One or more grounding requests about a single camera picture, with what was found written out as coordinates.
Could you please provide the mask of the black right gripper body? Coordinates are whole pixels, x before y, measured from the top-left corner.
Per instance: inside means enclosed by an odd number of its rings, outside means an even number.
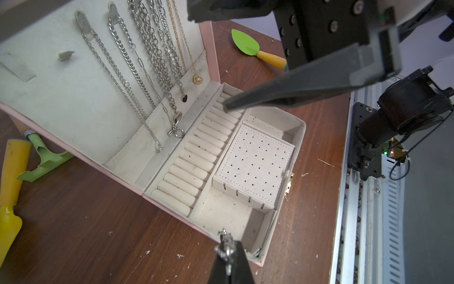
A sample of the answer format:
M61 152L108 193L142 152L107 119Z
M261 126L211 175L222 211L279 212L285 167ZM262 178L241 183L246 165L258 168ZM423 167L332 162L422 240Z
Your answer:
M389 1L188 1L187 9L194 22L273 14L289 70L354 44L382 47L385 75L402 69Z

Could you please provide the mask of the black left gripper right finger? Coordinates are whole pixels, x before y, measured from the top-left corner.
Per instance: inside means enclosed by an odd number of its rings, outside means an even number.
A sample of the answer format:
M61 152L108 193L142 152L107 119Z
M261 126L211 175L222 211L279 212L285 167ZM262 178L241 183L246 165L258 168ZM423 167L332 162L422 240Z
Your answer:
M252 107L292 108L361 89L385 75L379 45L350 47L300 66L278 79L223 103L226 112Z

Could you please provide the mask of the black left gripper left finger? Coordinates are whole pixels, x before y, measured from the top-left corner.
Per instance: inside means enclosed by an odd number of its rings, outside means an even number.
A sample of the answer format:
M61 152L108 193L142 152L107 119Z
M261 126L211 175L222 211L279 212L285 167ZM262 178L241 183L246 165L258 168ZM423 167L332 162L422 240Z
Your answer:
M228 240L215 247L216 259L208 284L254 284L245 250L240 241Z

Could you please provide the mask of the pink jewelry box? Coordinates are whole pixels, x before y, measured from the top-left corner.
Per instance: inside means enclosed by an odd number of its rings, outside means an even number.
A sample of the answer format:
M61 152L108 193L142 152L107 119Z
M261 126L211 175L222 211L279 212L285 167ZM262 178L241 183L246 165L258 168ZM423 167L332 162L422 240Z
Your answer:
M262 266L306 123L225 112L212 24L185 21L193 69L154 74L126 1L2 1L1 109Z

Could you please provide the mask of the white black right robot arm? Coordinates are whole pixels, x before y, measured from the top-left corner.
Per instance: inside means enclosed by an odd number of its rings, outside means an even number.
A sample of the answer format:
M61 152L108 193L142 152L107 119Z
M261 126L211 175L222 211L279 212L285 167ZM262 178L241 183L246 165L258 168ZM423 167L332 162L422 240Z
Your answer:
M296 107L390 79L402 69L399 44L416 27L454 16L452 1L188 1L187 9L197 23L274 14L286 74L228 99L227 111ZM393 83L378 98L379 109L354 113L348 166L362 180L381 177L378 156L391 149L391 138L409 138L453 112L454 90L440 89L432 69Z

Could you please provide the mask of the green leaf toy trowel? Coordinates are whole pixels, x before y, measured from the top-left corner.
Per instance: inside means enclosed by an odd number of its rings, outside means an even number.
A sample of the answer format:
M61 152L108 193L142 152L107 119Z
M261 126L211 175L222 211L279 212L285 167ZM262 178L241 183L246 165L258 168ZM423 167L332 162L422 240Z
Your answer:
M262 61L287 72L289 70L287 60L271 53L264 52L260 49L259 43L250 35L239 30L231 30L232 39L236 47L248 56L255 56Z

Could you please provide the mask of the green toy rake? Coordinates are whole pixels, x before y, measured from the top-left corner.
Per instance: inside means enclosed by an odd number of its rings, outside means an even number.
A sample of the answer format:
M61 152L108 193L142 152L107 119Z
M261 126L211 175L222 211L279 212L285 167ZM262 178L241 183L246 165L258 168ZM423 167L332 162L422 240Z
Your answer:
M24 135L35 148L37 154L40 156L41 162L34 170L26 170L21 173L17 177L20 181L34 182L74 157L68 151L62 153L53 153L50 151L34 130L27 130L24 132Z

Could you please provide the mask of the yellow toy shovel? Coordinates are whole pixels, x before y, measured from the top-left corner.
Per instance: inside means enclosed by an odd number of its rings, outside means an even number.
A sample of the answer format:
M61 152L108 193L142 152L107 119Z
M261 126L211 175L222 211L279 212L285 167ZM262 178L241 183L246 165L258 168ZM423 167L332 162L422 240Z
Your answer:
M1 172L1 263L4 263L22 227L22 219L14 214L14 207L22 187L18 176L26 171L30 152L31 143L28 141L7 141Z

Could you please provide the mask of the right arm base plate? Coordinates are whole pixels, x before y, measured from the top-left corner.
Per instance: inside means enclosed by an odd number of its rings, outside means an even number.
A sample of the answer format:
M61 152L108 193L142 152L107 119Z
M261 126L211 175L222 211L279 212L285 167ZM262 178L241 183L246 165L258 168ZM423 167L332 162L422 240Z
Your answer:
M352 125L348 151L349 168L359 172L361 180L380 178L383 122L378 111L357 102L352 109Z

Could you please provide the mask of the aluminium mounting rail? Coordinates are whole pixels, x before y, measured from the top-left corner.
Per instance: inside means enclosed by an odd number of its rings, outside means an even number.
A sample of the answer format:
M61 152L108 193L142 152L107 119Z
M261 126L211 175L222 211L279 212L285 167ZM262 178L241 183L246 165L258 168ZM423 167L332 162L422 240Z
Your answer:
M348 124L339 188L339 201L329 283L403 284L405 180L391 181L389 174L402 175L405 166L381 155L380 178L360 179L348 167L353 137L354 105L378 109L378 98L387 87L403 79L397 75L383 83L353 91L349 98Z

